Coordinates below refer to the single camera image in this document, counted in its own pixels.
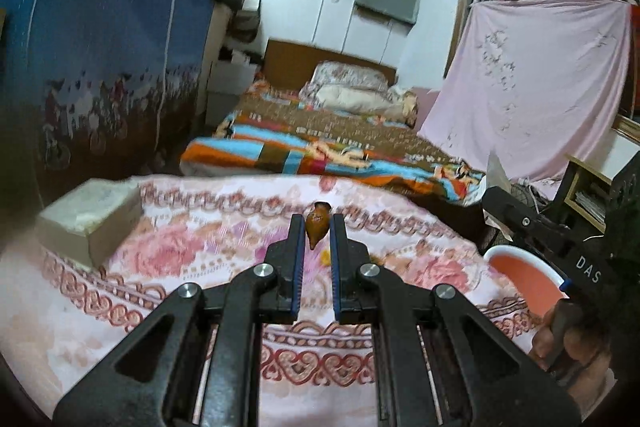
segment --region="tissue box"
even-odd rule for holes
[[[141,215],[138,184],[91,179],[45,208],[38,215],[36,234],[47,250],[97,268]]]

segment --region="pink bowl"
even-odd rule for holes
[[[562,276],[547,263],[522,248],[500,245],[487,250],[484,259],[506,275],[527,301],[529,310],[544,317],[566,295],[560,291]]]

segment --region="floral tablecloth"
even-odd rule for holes
[[[0,349],[47,414],[176,287],[228,282],[287,235],[292,213],[318,200],[405,281],[447,282],[522,349],[536,321],[513,285],[475,246],[402,196],[346,179],[260,176],[136,178],[144,216],[105,266],[90,273],[25,233],[0,257]],[[263,331],[260,423],[376,424],[369,328],[334,322],[328,237],[306,247],[300,320]]]

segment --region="striped blanket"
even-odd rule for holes
[[[402,124],[314,109],[265,81],[242,95],[212,137],[193,140],[181,162],[346,177],[410,198],[436,194],[452,202],[474,192],[482,177]]]

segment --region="pink sheet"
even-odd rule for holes
[[[292,212],[324,200],[347,232],[407,282],[447,282],[522,349],[537,322],[475,246],[407,199],[319,176],[140,178],[144,216],[99,271],[77,269],[27,233],[0,255],[0,349],[51,415],[83,375],[181,283],[207,288],[264,259]],[[334,322],[328,237],[305,253],[300,320],[262,336],[260,425],[376,424],[370,330]]]
[[[586,159],[609,131],[629,44],[619,0],[473,4],[418,135],[476,169],[495,150],[511,180],[558,180],[566,155]]]

